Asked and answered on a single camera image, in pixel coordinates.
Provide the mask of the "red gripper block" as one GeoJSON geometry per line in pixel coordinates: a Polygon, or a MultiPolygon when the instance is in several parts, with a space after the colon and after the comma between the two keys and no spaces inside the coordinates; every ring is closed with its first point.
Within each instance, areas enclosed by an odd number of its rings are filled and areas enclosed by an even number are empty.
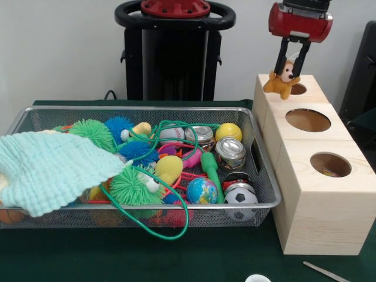
{"type": "MultiPolygon", "coordinates": [[[[329,12],[309,11],[293,8],[283,3],[274,3],[268,19],[268,29],[274,36],[283,37],[274,73],[281,75],[287,61],[286,53],[290,37],[308,39],[321,43],[328,36],[333,24],[333,15],[329,12]]],[[[298,57],[294,61],[293,77],[300,76],[311,43],[304,42],[298,57]]]]}

